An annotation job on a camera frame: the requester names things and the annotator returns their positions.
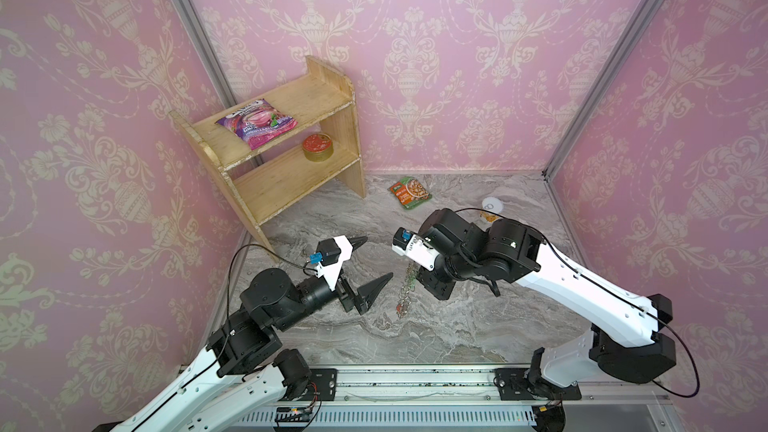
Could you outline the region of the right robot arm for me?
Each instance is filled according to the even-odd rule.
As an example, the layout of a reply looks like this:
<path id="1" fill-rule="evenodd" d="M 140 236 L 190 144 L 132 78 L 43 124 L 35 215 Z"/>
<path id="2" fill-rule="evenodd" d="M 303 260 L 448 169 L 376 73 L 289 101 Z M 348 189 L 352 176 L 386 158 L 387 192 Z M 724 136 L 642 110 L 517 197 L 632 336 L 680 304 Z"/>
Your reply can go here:
<path id="1" fill-rule="evenodd" d="M 599 374 L 632 384 L 655 381 L 677 363 L 670 337 L 671 301 L 637 295 L 560 251 L 538 229 L 500 217 L 487 229 L 444 208 L 416 232 L 396 233 L 393 249 L 418 264 L 418 280 L 446 301 L 459 282 L 482 282 L 494 295 L 506 282 L 538 292 L 589 321 L 588 330 L 557 347 L 541 347 L 525 374 L 531 394 L 559 400 Z"/>

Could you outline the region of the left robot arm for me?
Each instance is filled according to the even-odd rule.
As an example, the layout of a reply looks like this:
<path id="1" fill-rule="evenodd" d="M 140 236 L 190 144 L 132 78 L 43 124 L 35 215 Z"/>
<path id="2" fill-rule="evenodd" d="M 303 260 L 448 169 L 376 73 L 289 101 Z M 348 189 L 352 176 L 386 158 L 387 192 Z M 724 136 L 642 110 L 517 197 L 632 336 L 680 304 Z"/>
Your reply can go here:
<path id="1" fill-rule="evenodd" d="M 130 418 L 97 430 L 224 431 L 262 405 L 317 395 L 306 360 L 284 348 L 278 335 L 334 301 L 359 314 L 372 308 L 392 274 L 354 287 L 343 271 L 366 241 L 338 236 L 319 242 L 299 283 L 280 268 L 259 272 L 241 293 L 240 307 L 170 385 Z"/>

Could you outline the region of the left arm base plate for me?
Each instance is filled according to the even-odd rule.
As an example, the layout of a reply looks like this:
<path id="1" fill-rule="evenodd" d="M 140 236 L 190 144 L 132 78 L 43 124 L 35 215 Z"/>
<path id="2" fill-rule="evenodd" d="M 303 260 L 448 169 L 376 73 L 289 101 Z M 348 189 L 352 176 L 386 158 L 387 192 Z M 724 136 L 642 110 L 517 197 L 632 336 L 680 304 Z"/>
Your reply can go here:
<path id="1" fill-rule="evenodd" d="M 338 384 L 337 368 L 311 368 L 307 378 L 286 390 L 283 401 L 333 401 Z"/>

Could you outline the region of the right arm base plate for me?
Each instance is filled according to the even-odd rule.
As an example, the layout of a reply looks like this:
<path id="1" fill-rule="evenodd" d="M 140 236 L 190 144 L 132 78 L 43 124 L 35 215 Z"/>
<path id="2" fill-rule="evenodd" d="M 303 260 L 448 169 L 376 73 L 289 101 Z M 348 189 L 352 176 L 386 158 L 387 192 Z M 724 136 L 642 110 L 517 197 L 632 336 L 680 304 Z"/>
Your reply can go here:
<path id="1" fill-rule="evenodd" d="M 578 385 L 565 388 L 551 385 L 543 379 L 531 382 L 525 368 L 503 367 L 494 370 L 493 384 L 501 401 L 578 401 L 582 393 Z"/>

